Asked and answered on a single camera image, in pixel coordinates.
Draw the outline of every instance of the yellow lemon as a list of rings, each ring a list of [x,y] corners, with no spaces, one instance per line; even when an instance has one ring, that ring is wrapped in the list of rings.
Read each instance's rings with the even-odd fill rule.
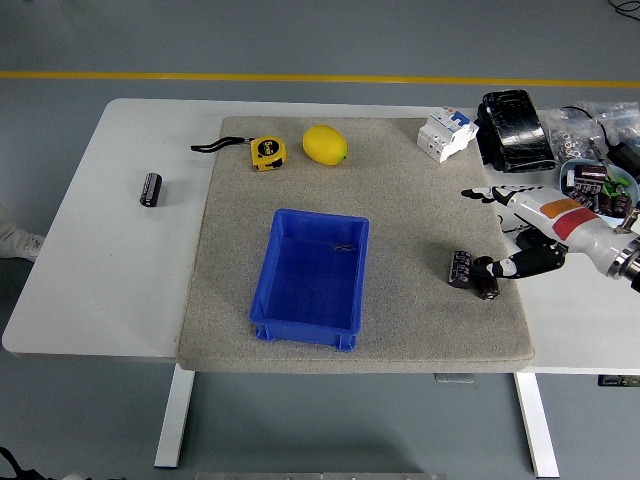
[[[315,125],[302,136],[305,153],[323,165],[337,165],[347,157],[349,148],[344,137],[328,125]]]

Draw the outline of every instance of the person's foot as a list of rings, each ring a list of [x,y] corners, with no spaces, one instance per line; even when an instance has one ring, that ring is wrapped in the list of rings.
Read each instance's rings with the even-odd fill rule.
[[[27,233],[20,229],[11,234],[12,237],[14,235],[14,238],[18,241],[12,242],[14,243],[13,248],[8,252],[3,252],[1,256],[4,258],[26,258],[27,260],[35,262],[44,243],[44,237]]]

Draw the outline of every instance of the foam mat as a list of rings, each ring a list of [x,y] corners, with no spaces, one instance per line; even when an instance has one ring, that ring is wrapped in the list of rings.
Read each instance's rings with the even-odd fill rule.
[[[425,119],[230,117],[222,136],[281,137],[287,162],[251,168],[248,145],[215,160],[177,345],[187,370],[274,373],[514,372],[533,357],[517,284],[495,300],[447,283],[451,255],[506,256],[491,205],[460,191],[487,185],[476,142],[439,164],[417,145]],[[349,145],[315,163],[302,135],[331,125]],[[352,352],[255,336],[249,320],[278,208],[370,221],[362,329]]]

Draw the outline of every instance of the blue plastic bin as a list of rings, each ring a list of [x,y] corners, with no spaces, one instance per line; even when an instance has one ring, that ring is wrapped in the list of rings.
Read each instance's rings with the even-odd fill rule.
[[[368,238],[366,218],[276,210],[249,313],[256,336],[353,350]]]

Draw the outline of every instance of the robotic arm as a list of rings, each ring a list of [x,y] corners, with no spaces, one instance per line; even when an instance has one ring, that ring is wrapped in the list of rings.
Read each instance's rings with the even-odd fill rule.
[[[631,287],[640,292],[640,236],[631,231],[640,213],[637,207],[614,229],[553,188],[493,187],[485,193],[465,190],[462,195],[484,203],[497,201],[538,231],[534,230],[529,248],[489,265],[473,266],[472,273],[529,277],[562,267],[565,255],[576,252],[587,255],[603,275],[615,280],[628,278]]]

